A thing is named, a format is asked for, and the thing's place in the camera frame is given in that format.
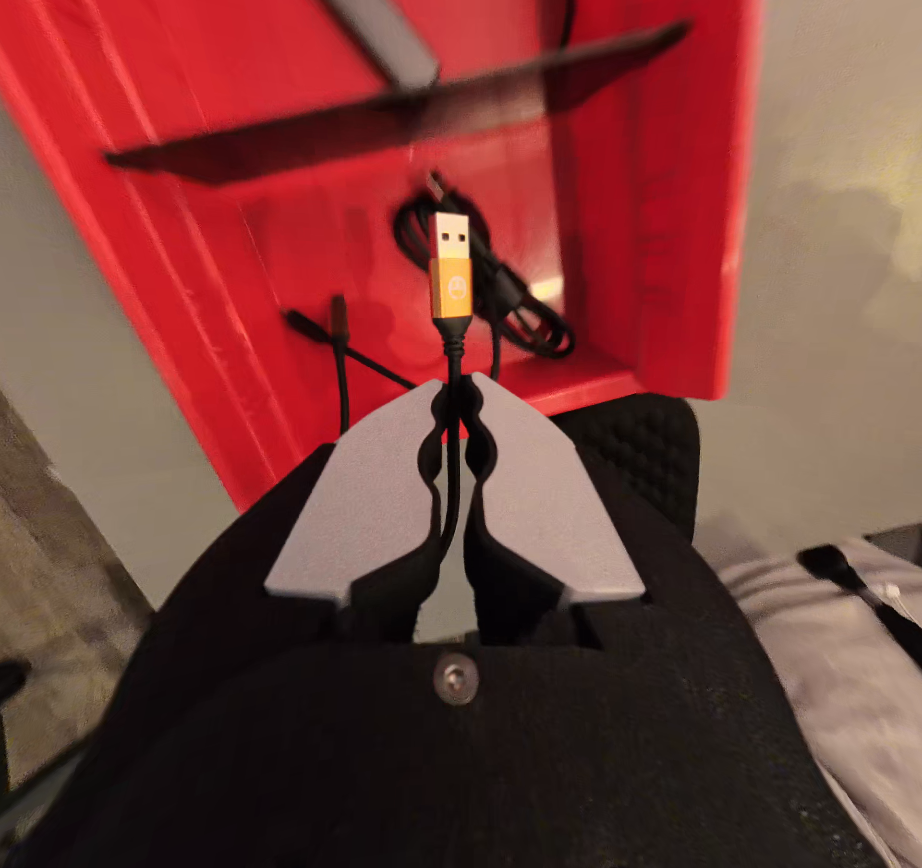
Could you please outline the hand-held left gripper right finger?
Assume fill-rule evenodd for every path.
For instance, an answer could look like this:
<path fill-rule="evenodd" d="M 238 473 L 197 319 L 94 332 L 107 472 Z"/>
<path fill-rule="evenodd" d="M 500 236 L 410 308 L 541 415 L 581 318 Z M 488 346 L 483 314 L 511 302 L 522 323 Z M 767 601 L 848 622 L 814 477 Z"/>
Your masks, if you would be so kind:
<path fill-rule="evenodd" d="M 487 375 L 467 380 L 466 458 L 486 545 L 549 576 L 565 605 L 641 598 L 643 581 L 574 442 Z"/>

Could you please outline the person's grey clothing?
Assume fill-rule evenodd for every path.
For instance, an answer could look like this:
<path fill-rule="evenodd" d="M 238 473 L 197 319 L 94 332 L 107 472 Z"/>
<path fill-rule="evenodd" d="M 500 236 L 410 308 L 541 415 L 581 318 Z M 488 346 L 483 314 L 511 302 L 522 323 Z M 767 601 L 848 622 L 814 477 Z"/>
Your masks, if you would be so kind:
<path fill-rule="evenodd" d="M 886 866 L 920 866 L 920 665 L 869 603 L 797 554 L 757 555 L 735 539 L 704 556 L 767 652 L 847 814 Z"/>

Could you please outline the black quilted wrist pad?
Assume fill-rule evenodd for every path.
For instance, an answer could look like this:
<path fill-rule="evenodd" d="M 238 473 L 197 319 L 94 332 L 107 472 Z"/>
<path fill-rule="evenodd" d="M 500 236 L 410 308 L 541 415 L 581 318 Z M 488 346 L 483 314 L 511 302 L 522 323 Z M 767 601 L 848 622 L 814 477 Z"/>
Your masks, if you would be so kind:
<path fill-rule="evenodd" d="M 691 542 L 697 519 L 700 428 L 684 399 L 635 393 L 557 413 L 551 421 L 595 459 L 616 471 Z"/>

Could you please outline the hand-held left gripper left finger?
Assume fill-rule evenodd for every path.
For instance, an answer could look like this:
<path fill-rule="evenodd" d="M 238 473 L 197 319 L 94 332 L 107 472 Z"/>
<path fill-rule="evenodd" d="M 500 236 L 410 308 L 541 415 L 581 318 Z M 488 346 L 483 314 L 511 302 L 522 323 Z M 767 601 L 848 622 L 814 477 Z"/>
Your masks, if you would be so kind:
<path fill-rule="evenodd" d="M 419 604 L 439 576 L 444 384 L 405 392 L 342 434 L 265 580 L 341 609 Z"/>

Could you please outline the red plastic bin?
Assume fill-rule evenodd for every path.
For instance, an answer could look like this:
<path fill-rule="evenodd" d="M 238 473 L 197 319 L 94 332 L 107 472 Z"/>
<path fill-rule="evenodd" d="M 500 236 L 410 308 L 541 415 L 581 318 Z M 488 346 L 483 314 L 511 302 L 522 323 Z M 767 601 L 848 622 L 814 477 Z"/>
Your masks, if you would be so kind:
<path fill-rule="evenodd" d="M 393 0 L 443 82 L 541 56 L 567 0 Z M 435 170 L 500 258 L 563 305 L 562 360 L 505 346 L 542 413 L 728 387 L 762 0 L 575 0 L 568 48 L 692 31 L 577 108 L 246 182 L 102 154 L 390 92 L 322 0 L 2 0 L 11 116 L 238 508 L 336 433 L 329 352 L 281 317 L 347 299 L 355 344 L 444 378 L 398 207 Z"/>

